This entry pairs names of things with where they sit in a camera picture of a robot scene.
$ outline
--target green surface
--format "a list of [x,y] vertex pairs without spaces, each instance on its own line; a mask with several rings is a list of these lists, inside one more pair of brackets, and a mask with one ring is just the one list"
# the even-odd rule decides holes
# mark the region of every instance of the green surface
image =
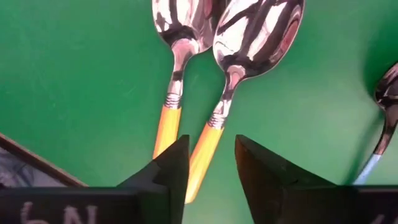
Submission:
[[[243,83],[184,223],[247,223],[234,160],[245,134],[292,162],[348,183],[377,143],[377,81],[398,59],[396,0],[307,1],[280,65]],[[0,132],[93,186],[151,159],[172,71],[150,0],[2,0]],[[193,149],[221,95],[211,52],[187,66],[180,134]],[[398,137],[369,179],[398,184]]]

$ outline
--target spoon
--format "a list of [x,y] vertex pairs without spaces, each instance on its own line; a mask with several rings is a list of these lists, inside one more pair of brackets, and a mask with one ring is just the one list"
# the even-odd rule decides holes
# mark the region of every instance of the spoon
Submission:
[[386,151],[398,122],[398,63],[383,76],[374,92],[374,100],[383,110],[384,127],[372,156],[364,166],[354,185],[365,184],[370,172]]
[[190,159],[185,203],[200,188],[242,81],[274,68],[292,45],[300,26],[305,0],[232,0],[221,16],[213,42],[217,64],[226,84]]
[[174,68],[162,107],[153,158],[177,139],[183,70],[191,57],[208,50],[225,0],[152,0],[155,28],[174,54]]

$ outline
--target chalk writing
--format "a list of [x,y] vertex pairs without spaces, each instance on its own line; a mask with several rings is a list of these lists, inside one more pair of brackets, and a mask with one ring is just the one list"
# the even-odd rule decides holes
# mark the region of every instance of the chalk writing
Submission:
[[[379,214],[370,224],[382,224],[384,221],[385,215]],[[394,219],[394,222],[391,224],[398,224],[398,217]]]
[[[30,220],[29,213],[32,210],[33,203],[25,202],[21,209],[21,224],[50,224],[45,220]],[[97,206],[89,205],[86,207],[87,222],[86,224],[96,224]],[[63,213],[63,224],[85,224],[79,216],[78,210],[75,207],[67,205]]]

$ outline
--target yellow handle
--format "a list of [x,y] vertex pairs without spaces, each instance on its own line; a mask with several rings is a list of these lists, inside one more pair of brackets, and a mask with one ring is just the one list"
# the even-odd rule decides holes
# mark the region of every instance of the yellow handle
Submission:
[[181,108],[171,109],[163,105],[159,128],[157,130],[155,151],[153,155],[154,159],[177,140],[180,115]]
[[216,151],[218,141],[223,133],[223,129],[215,129],[208,124],[203,129],[198,144],[193,150],[190,159],[189,179],[185,203],[191,203],[197,196],[201,182],[205,178],[207,168]]

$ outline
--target spoon bowl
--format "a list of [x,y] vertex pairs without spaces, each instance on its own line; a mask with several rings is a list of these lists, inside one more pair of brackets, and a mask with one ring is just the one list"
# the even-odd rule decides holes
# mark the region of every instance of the spoon bowl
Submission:
[[390,143],[398,122],[398,63],[388,70],[377,85],[374,101],[384,112],[384,126],[379,142],[373,150],[354,185],[365,184],[369,174],[384,154]]
[[176,139],[181,114],[183,70],[191,57],[208,50],[225,0],[152,0],[157,33],[174,54],[174,68],[162,108],[153,158]]
[[218,23],[213,53],[226,84],[190,159],[185,203],[196,197],[231,107],[243,80],[274,68],[286,54],[299,29],[304,0],[232,0]]

